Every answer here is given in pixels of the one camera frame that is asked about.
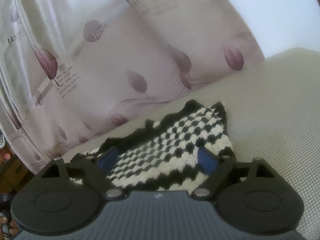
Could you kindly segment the person's hand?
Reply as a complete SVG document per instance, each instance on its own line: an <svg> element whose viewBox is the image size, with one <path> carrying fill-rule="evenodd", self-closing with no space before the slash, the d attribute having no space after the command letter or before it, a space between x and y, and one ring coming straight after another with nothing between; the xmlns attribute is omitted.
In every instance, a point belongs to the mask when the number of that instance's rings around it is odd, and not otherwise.
<svg viewBox="0 0 320 240"><path fill-rule="evenodd" d="M13 220L1 215L0 238L1 240L12 239L20 232L17 224Z"/></svg>

